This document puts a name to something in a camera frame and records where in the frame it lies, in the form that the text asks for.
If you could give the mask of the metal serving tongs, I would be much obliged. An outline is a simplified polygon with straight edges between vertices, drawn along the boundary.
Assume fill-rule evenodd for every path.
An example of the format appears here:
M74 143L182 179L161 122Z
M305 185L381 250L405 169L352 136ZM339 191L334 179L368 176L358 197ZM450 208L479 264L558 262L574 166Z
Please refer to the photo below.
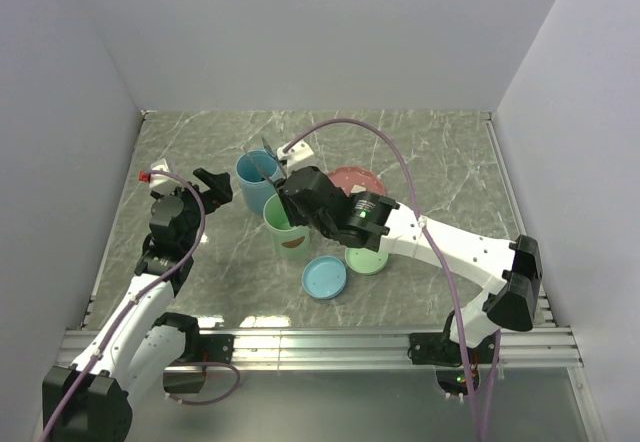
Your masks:
M284 166L267 139L262 137L261 142L262 148L251 151L249 156L260 176L270 185L276 187L286 178Z

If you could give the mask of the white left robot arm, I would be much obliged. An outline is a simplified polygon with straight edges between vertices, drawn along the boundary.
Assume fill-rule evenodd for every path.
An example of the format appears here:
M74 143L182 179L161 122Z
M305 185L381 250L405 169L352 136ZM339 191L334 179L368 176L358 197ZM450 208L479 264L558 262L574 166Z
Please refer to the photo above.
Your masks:
M192 366L205 376L217 366L197 319L167 310L193 266L207 215L233 199L228 173L193 174L198 184L162 169L140 173L154 203L134 275L83 352L47 373L41 440L123 441L139 397L167 367Z

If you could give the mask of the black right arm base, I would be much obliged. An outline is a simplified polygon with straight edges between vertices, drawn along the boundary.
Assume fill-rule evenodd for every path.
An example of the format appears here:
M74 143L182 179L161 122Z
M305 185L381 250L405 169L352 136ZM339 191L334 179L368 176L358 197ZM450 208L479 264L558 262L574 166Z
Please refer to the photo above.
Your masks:
M446 396L466 398L468 388L462 367L460 346L450 340L454 312L446 319L442 332L414 332L409 335L407 356L416 366L435 366L436 382ZM479 366L492 364L495 360L496 334L487 336L477 347L468 348L472 382L480 390L484 382Z

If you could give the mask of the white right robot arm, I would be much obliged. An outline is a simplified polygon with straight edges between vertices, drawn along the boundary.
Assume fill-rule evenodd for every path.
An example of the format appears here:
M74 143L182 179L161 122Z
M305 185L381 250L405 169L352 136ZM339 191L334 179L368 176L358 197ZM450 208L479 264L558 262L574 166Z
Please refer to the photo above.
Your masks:
M312 227L348 248L439 265L449 278L459 275L479 286L480 294L455 310L441 336L448 359L465 360L500 329L532 330L543 275L536 239L491 238L433 220L386 195L347 194L316 166L268 183L292 227Z

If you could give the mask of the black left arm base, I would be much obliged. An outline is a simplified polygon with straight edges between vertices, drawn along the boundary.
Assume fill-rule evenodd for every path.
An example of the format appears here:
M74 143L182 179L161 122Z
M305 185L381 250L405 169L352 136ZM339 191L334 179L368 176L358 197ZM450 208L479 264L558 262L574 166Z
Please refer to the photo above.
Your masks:
M165 394L169 399L183 405L205 406L221 402L235 392L240 385L241 374L231 364L234 335L218 332L203 333L195 317L178 313L164 313L156 320L155 325L173 327L185 335L184 351L171 366L175 369L180 367L196 367L198 369L198 372L192 373L192 377L188 373L182 372L182 382L176 377L169 379L167 375L163 376ZM235 374L235 382L231 388L224 394L210 400L196 401L180 398L179 394L196 394L204 387L209 368L231 370Z

